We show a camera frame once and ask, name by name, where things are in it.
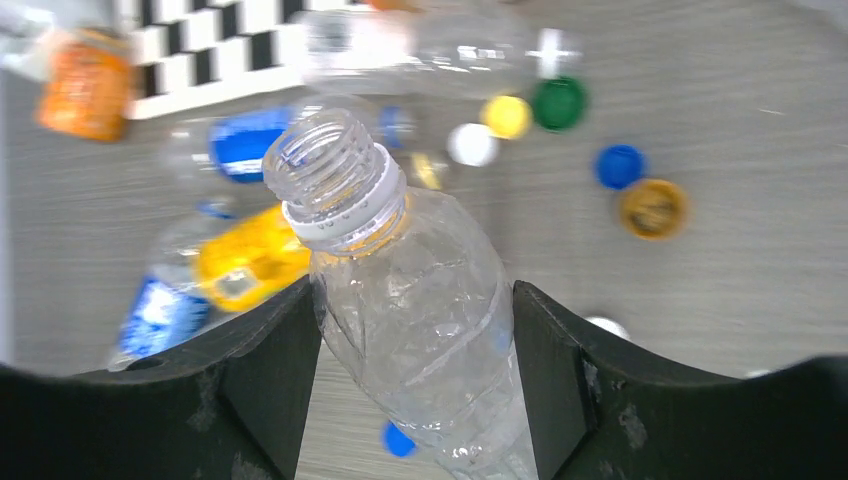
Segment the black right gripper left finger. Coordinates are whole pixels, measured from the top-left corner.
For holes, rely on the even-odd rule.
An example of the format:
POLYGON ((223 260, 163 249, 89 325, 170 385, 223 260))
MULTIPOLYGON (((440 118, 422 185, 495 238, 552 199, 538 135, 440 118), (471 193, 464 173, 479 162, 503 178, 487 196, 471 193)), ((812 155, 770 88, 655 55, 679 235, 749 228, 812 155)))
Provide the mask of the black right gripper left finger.
POLYGON ((291 479, 321 336, 300 279, 122 371, 1 370, 5 479, 291 479))

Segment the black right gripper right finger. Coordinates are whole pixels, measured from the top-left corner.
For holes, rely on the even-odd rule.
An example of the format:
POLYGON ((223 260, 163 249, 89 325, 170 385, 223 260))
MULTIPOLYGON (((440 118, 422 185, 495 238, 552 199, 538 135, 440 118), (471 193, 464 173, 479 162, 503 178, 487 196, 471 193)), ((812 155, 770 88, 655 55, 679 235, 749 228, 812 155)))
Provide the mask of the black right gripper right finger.
POLYGON ((749 379, 619 338, 531 283, 515 345, 543 479, 843 479, 847 359, 749 379))

